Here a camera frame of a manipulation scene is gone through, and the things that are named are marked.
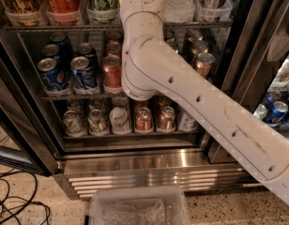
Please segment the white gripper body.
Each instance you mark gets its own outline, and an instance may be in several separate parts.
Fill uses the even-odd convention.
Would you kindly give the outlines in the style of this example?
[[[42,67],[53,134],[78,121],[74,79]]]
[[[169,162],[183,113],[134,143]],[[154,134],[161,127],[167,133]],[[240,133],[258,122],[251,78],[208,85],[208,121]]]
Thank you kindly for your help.
[[[162,19],[160,0],[124,0],[120,7],[120,19],[124,23],[129,17],[138,13],[151,13]]]

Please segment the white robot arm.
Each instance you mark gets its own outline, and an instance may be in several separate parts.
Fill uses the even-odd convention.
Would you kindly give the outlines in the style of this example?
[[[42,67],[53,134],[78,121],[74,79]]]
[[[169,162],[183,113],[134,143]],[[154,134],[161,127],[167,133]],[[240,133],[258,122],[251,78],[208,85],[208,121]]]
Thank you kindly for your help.
[[[160,0],[124,0],[121,82],[135,100],[161,92],[289,205],[289,140],[204,79],[163,38]]]

